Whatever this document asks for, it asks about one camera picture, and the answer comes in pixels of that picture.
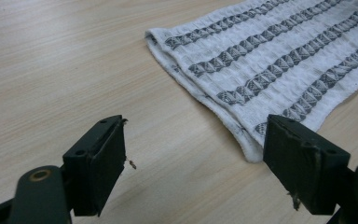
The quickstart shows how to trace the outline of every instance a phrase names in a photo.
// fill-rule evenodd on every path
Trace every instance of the bolt hole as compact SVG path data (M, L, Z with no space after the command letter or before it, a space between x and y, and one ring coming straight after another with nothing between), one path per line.
M86 154L86 151L85 151L85 150L78 150L78 151L76 152L76 155L77 155L77 156L82 156L82 155L84 155L84 154Z
M330 153L330 154L337 154L337 152L333 149L327 149L327 153Z
M51 174L50 170L39 170L39 171L36 171L33 174L31 174L30 180L32 182L41 181L41 180L48 178L48 176L50 174Z

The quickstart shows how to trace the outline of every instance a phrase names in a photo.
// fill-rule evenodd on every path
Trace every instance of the table surface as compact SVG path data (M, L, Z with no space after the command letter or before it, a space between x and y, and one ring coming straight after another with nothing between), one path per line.
M75 223L324 223L158 65L145 30L240 0L0 1L0 203L25 172L62 164L95 122L122 114L128 164L101 217ZM318 132L358 165L358 92Z

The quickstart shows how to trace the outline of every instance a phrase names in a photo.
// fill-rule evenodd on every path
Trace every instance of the wood grain surface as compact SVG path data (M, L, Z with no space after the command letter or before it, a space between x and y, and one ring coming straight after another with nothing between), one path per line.
M122 114L128 164L101 217L75 223L325 223L155 61L145 30L240 0L0 1L0 203L99 119ZM358 92L319 133L358 165Z

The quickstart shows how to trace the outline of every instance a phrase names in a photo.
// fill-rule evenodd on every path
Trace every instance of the towel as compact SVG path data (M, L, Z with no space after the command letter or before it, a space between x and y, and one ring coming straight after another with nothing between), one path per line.
M358 0L248 0L145 40L249 162L263 160L268 114L316 131L358 90Z

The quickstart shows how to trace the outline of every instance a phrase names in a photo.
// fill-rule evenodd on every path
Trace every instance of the striped towel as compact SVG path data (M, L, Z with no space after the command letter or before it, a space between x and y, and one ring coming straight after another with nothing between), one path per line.
M268 114L316 131L358 89L358 0L249 0L145 39L250 162L263 159Z

